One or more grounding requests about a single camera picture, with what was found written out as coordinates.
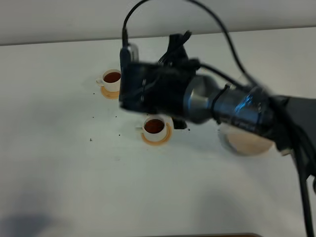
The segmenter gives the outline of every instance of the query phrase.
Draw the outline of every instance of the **coffee cup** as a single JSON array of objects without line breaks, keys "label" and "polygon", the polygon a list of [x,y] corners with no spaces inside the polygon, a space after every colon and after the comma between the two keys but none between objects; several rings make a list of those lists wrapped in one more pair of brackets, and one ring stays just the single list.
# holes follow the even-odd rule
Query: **coffee cup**
[{"label": "coffee cup", "polygon": [[108,92],[117,92],[120,87],[120,71],[111,69],[103,73],[96,82],[99,86],[103,86]]},{"label": "coffee cup", "polygon": [[148,141],[159,142],[167,136],[167,123],[163,117],[152,115],[146,118],[143,126],[136,130],[142,132]]}]

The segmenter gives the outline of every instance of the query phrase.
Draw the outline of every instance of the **white table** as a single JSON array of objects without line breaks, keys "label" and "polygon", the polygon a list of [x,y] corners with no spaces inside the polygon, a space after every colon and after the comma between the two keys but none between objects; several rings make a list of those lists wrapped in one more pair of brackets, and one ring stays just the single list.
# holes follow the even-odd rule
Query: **white table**
[{"label": "white table", "polygon": [[[246,67],[273,91],[315,97],[316,28],[232,36]],[[152,62],[168,44],[132,41]],[[213,121],[189,124],[161,147],[141,141],[134,127],[143,117],[105,99],[95,83],[119,66],[120,46],[0,47],[0,236],[305,236],[290,157],[275,149],[237,157],[222,148]],[[240,76],[221,34],[193,36],[185,47]],[[311,202],[315,215],[314,193]]]}]

